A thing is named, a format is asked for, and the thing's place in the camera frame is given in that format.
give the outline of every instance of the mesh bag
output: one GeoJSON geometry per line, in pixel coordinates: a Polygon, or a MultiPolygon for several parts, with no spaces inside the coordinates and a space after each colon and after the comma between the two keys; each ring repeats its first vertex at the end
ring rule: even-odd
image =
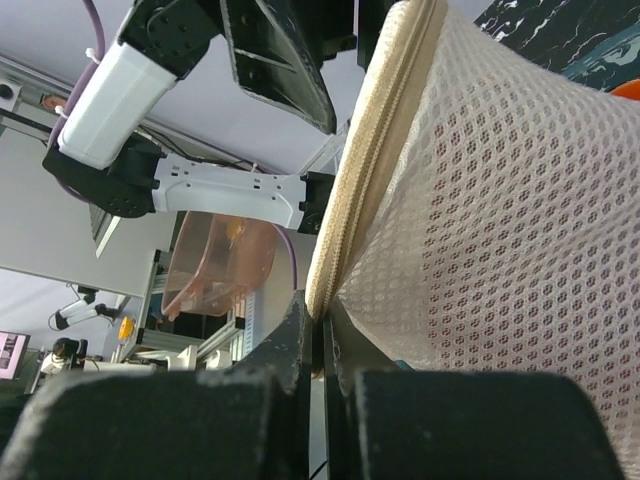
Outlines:
{"type": "MultiPolygon", "coordinates": [[[[392,10],[369,85],[411,3],[392,10]]],[[[317,292],[337,278],[328,295],[340,287],[354,323],[391,358],[572,377],[626,475],[640,479],[640,103],[533,66],[454,9],[434,51],[395,170],[349,260],[327,246],[338,238],[333,212],[323,225],[310,311],[321,314],[327,292],[317,292]],[[327,259],[332,274],[322,272],[327,259]]]]}

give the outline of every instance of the robotic arm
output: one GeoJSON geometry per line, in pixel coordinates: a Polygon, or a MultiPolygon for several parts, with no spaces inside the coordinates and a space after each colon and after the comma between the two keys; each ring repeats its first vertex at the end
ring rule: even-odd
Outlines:
{"type": "Polygon", "coordinates": [[[355,47],[352,26],[353,0],[138,0],[43,166],[115,216],[205,211],[315,234],[332,176],[223,169],[166,156],[132,132],[220,33],[229,43],[234,78],[246,93],[335,132],[319,69],[337,52],[355,47]],[[309,11],[314,9],[318,15],[309,11]]]}

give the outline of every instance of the wall socket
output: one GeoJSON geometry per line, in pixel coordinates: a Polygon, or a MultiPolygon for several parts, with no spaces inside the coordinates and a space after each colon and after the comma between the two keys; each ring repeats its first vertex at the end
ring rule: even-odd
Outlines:
{"type": "Polygon", "coordinates": [[[0,76],[0,108],[13,112],[18,108],[22,85],[0,76]]]}

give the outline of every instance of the zipper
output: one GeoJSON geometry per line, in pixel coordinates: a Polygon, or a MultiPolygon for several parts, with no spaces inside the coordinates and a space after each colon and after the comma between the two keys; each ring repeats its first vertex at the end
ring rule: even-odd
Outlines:
{"type": "MultiPolygon", "coordinates": [[[[316,295],[321,298],[316,296],[315,308],[310,306],[310,313],[312,315],[314,313],[318,314],[317,316],[314,315],[316,319],[320,318],[320,315],[328,309],[331,300],[337,293],[339,283],[343,280],[346,269],[350,267],[348,263],[352,260],[354,249],[359,249],[362,246],[366,230],[373,220],[371,207],[377,210],[382,199],[380,189],[382,189],[382,192],[386,190],[391,174],[395,169],[397,159],[404,147],[411,121],[417,111],[422,90],[426,84],[435,44],[446,11],[447,5],[444,1],[409,0],[406,11],[402,14],[402,21],[411,22],[411,25],[408,25],[406,29],[400,27],[393,40],[388,57],[394,55],[394,50],[402,50],[398,52],[399,56],[395,57],[393,62],[385,63],[382,67],[378,82],[373,88],[372,100],[369,102],[379,102],[378,105],[382,106],[378,112],[374,112],[373,116],[368,118],[365,118],[367,117],[367,112],[363,113],[362,122],[359,122],[361,124],[360,128],[355,130],[351,141],[351,151],[346,152],[348,157],[345,157],[344,160],[345,162],[358,163],[358,165],[353,167],[355,172],[352,173],[353,176],[349,179],[346,198],[341,198],[339,203],[330,202],[330,208],[338,209],[340,213],[333,215],[334,218],[331,218],[332,216],[330,215],[329,221],[325,222],[326,224],[323,226],[330,230],[333,235],[327,235],[324,238],[325,241],[331,242],[331,245],[327,246],[329,248],[328,258],[325,258],[329,260],[329,271],[325,270],[325,275],[317,278],[316,280],[319,281],[316,281],[314,285],[314,288],[321,289],[321,291],[316,292],[316,295]],[[440,20],[440,25],[437,26],[437,29],[434,28],[435,20],[440,20]],[[428,34],[429,38],[433,39],[431,43],[425,42],[428,34]],[[400,111],[401,99],[407,90],[407,84],[412,74],[414,74],[414,67],[419,59],[428,62],[428,65],[426,65],[426,73],[423,72],[424,78],[418,79],[420,91],[417,92],[417,98],[415,99],[415,110],[412,113],[406,112],[404,109],[400,111]],[[396,128],[396,120],[402,115],[407,117],[410,115],[411,118],[405,118],[399,128],[396,128]],[[392,154],[385,159],[384,156],[389,154],[389,149],[391,149],[392,154]],[[386,166],[383,165],[385,172],[381,175],[384,178],[374,179],[374,175],[380,173],[378,167],[381,164],[381,160],[382,163],[387,162],[386,166]],[[377,185],[377,197],[379,198],[376,198],[375,192],[373,193],[374,198],[368,198],[372,180],[384,184],[377,185]],[[368,207],[368,216],[365,218],[366,225],[364,225],[361,220],[363,208],[368,200],[371,201],[371,205],[368,207]]],[[[333,192],[332,196],[340,196],[340,194],[341,192],[333,192]]],[[[322,265],[316,265],[316,267],[326,268],[326,266],[322,265]]]]}

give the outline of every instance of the white mesh bag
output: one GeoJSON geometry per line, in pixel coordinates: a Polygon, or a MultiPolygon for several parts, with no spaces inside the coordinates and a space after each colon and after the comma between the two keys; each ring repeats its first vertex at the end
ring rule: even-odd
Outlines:
{"type": "Polygon", "coordinates": [[[309,311],[339,292],[369,339],[417,368],[572,377],[640,479],[639,169],[640,102],[535,67],[441,2],[396,4],[314,253],[309,311]],[[412,35],[426,49],[414,63],[412,35]]]}

